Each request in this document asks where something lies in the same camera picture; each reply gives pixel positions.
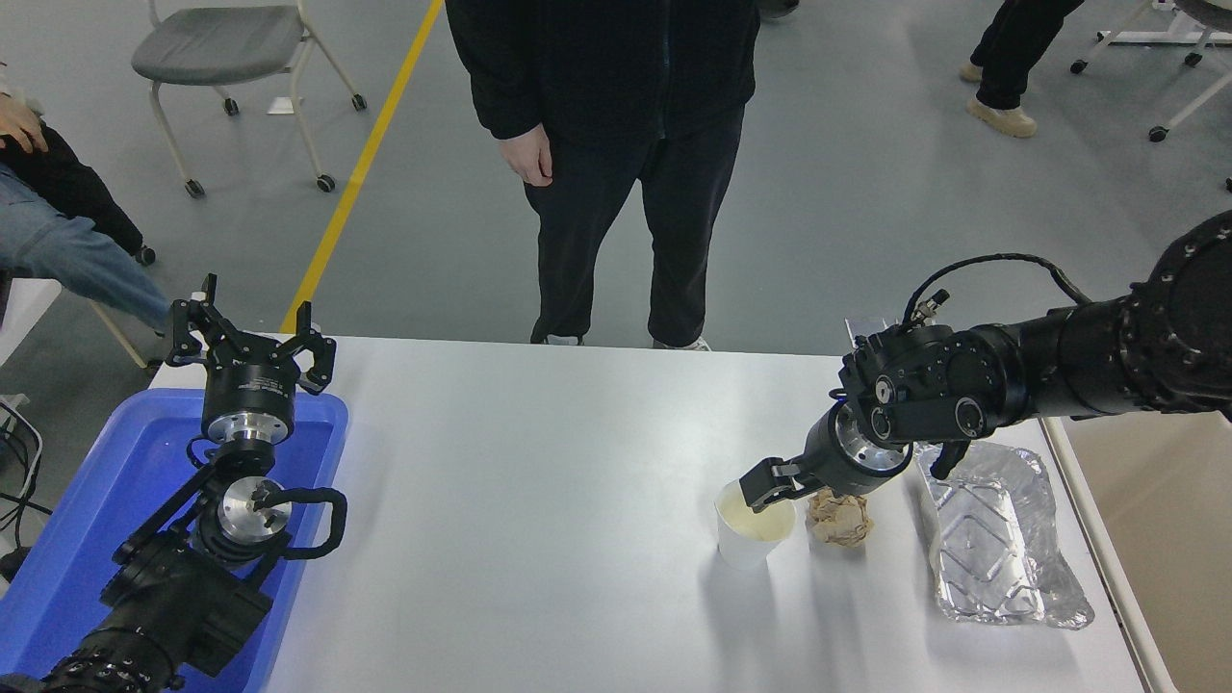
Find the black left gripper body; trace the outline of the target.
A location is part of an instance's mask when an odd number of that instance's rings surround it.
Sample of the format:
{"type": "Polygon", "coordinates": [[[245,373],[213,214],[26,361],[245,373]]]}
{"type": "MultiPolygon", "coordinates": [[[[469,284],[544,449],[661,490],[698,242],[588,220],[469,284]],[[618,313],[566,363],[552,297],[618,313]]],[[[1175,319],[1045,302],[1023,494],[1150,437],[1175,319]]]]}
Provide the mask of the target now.
{"type": "Polygon", "coordinates": [[[221,342],[209,346],[203,424],[243,413],[274,416],[283,424],[294,420],[298,365],[294,361],[272,363],[270,355],[275,350],[274,342],[257,346],[221,342]]]}

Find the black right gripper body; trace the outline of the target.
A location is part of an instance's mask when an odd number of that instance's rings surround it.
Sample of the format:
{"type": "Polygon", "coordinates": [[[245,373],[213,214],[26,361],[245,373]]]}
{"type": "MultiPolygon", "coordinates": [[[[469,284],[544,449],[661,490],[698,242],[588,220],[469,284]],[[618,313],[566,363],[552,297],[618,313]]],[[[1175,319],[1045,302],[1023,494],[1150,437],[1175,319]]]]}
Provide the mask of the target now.
{"type": "Polygon", "coordinates": [[[833,404],[807,434],[812,476],[837,496],[866,496],[903,471],[903,449],[881,448],[862,435],[850,404],[833,404]]]}

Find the person's hand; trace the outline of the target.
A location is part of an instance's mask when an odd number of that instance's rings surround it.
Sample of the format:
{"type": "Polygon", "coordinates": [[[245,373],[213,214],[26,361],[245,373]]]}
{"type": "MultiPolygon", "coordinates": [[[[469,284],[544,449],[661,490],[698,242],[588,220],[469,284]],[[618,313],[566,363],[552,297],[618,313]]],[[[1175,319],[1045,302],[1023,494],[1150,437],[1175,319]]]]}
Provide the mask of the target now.
{"type": "Polygon", "coordinates": [[[7,92],[1,92],[1,148],[12,143],[26,154],[48,152],[39,115],[7,92]]]}
{"type": "Polygon", "coordinates": [[[506,165],[533,187],[546,187],[553,181],[549,136],[543,125],[505,141],[498,141],[498,149],[506,165]]]}

